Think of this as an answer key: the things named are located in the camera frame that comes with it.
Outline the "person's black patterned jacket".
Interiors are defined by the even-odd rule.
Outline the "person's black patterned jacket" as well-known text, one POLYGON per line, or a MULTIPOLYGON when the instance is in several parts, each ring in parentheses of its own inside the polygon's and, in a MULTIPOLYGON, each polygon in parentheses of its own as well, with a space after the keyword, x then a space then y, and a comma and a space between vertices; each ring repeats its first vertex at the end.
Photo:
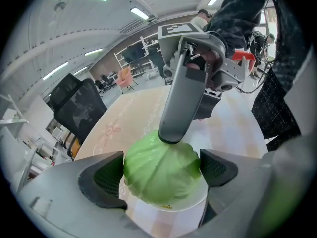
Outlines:
POLYGON ((290 0, 275 0, 278 14, 279 46, 273 72, 285 92, 293 87, 307 56, 309 43, 290 0))

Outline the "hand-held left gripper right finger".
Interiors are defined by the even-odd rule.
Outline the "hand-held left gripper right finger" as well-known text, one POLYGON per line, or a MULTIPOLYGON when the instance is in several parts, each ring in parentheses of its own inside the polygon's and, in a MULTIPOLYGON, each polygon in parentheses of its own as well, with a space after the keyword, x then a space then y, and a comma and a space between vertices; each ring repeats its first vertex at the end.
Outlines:
POLYGON ((312 183, 310 135, 259 159, 207 149, 200 159, 208 185, 200 235, 270 235, 291 218, 312 183))

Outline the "black mesh office chair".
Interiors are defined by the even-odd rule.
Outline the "black mesh office chair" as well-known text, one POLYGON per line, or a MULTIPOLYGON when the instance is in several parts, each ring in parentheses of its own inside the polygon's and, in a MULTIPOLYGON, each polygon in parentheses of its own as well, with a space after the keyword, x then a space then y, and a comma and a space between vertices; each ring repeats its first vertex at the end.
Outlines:
POLYGON ((65 76, 52 90, 50 104, 55 120, 83 144, 99 119, 107 111, 93 80, 65 76))

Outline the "white open shelving frame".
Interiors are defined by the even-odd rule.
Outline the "white open shelving frame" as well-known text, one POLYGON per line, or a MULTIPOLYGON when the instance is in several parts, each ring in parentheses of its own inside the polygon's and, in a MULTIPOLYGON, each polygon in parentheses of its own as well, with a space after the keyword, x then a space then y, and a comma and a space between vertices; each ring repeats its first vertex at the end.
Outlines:
POLYGON ((156 70, 156 66, 153 64, 153 62, 149 59, 149 49, 154 47, 156 51, 160 51, 159 47, 159 41, 158 41, 158 33, 153 33, 151 35, 148 35, 146 37, 141 36, 139 40, 132 43, 131 45, 134 45, 136 43, 142 43, 144 50, 145 50, 145 56, 139 60, 136 60, 132 63, 125 64, 124 57, 122 56, 122 52, 128 47, 125 47, 121 51, 114 53, 114 56, 120 66, 121 69, 124 69, 126 67, 131 68, 131 74, 133 78, 136 78, 138 76, 142 76, 143 74, 156 70))

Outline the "person's right hand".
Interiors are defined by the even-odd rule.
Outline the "person's right hand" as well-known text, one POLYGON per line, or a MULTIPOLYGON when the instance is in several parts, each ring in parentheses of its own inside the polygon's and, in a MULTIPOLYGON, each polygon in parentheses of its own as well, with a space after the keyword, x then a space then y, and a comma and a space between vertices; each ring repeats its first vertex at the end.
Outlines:
POLYGON ((218 52, 210 48, 197 46, 197 48, 194 50, 193 58, 190 58, 185 66, 191 69, 204 70, 205 65, 214 66, 218 63, 220 58, 221 56, 218 52))

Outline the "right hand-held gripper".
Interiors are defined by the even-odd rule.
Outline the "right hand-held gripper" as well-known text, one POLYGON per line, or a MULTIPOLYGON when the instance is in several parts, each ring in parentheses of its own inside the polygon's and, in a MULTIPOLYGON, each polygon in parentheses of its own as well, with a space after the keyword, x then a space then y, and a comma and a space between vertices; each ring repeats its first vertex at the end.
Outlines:
POLYGON ((192 120, 211 117, 222 92, 243 83, 246 59, 236 64, 226 57, 226 47, 217 36, 205 33, 191 23, 158 27, 158 42, 164 60, 164 75, 173 80, 161 117, 158 136, 161 141, 176 144, 186 134, 192 120), (203 46, 219 53, 215 68, 204 70, 185 66, 193 55, 188 46, 203 46), (211 74, 213 90, 205 90, 211 74))

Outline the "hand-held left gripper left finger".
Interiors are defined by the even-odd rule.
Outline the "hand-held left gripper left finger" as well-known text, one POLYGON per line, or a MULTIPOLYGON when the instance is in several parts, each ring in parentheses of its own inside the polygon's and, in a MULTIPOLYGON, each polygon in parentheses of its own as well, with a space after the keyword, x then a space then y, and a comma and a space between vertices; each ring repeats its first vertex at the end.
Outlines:
POLYGON ((151 238, 126 215, 122 176, 123 152, 95 155, 46 169, 17 200, 47 238, 151 238))

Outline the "green cabbage head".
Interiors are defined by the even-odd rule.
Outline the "green cabbage head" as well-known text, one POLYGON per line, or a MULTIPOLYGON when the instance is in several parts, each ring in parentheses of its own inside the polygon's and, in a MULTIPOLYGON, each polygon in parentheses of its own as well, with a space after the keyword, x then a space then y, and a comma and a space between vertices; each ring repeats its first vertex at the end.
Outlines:
POLYGON ((186 142, 164 143, 153 130, 126 152, 124 183, 132 195, 152 205, 187 198, 199 184, 200 158, 186 142))

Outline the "table with checkered cloth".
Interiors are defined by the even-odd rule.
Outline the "table with checkered cloth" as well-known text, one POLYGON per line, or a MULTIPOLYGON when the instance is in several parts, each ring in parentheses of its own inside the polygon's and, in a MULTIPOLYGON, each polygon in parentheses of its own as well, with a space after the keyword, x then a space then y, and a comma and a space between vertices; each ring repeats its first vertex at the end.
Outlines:
MULTIPOLYGON (((121 95, 86 138, 76 159, 126 151, 136 140, 159 127, 168 86, 121 95)), ((183 138, 201 148, 260 158, 266 151, 263 134, 251 112, 252 97, 237 90, 225 92, 210 118, 195 120, 183 138)), ((128 204, 127 215, 155 238, 177 238, 198 226, 204 203, 180 212, 161 211, 131 195, 124 183, 119 197, 128 204)))

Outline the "white round plate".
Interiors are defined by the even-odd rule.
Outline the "white round plate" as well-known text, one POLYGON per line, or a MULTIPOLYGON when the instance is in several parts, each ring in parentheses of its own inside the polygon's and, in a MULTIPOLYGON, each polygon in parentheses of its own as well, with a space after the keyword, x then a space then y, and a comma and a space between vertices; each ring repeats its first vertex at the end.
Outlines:
POLYGON ((121 178, 119 183, 119 199, 124 200, 127 203, 128 207, 134 207, 136 203, 141 202, 143 205, 145 205, 146 209, 151 209, 151 210, 156 209, 156 210, 161 210, 164 212, 180 212, 180 211, 188 210, 198 205, 199 203, 203 202, 207 197, 207 192, 208 192, 207 183, 205 182, 203 176, 201 175, 200 178, 198 179, 197 186, 188 197, 184 199, 179 199, 175 201, 173 204, 152 205, 152 204, 147 204, 143 202, 142 200, 138 199, 136 196, 130 193, 128 187, 124 183, 124 176, 121 178))

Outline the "black monitor screen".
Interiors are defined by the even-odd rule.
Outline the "black monitor screen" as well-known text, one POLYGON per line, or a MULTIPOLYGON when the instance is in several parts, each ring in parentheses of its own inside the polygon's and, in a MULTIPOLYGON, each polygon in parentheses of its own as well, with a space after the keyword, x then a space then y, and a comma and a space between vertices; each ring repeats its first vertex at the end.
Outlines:
POLYGON ((134 45, 128 46, 123 52, 125 64, 132 63, 139 60, 145 56, 145 50, 142 43, 136 43, 134 45))

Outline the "white cluttered storage shelf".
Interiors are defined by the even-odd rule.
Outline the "white cluttered storage shelf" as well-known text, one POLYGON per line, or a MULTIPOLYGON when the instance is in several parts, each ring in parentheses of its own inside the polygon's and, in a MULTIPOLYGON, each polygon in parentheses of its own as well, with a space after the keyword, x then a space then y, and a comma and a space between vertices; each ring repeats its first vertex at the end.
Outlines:
POLYGON ((10 95, 0 93, 0 168, 13 193, 32 176, 70 161, 31 126, 10 95))

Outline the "person's black trousers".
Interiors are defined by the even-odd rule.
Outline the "person's black trousers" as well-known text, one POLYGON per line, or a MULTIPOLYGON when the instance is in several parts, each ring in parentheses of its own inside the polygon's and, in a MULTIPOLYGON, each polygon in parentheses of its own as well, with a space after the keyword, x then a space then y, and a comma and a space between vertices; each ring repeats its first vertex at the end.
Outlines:
POLYGON ((269 152, 301 135, 295 118, 284 101, 285 95, 282 85, 270 70, 251 109, 264 139, 273 139, 266 145, 269 152))

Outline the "person's right forearm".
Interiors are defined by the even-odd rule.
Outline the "person's right forearm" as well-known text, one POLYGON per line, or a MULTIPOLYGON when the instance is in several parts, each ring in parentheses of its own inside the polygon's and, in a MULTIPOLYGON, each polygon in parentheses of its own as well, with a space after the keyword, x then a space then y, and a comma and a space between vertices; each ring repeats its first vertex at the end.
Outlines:
POLYGON ((207 24, 206 30, 219 37, 226 47, 226 56, 246 46, 253 29, 261 19, 265 0, 223 0, 220 9, 207 24))

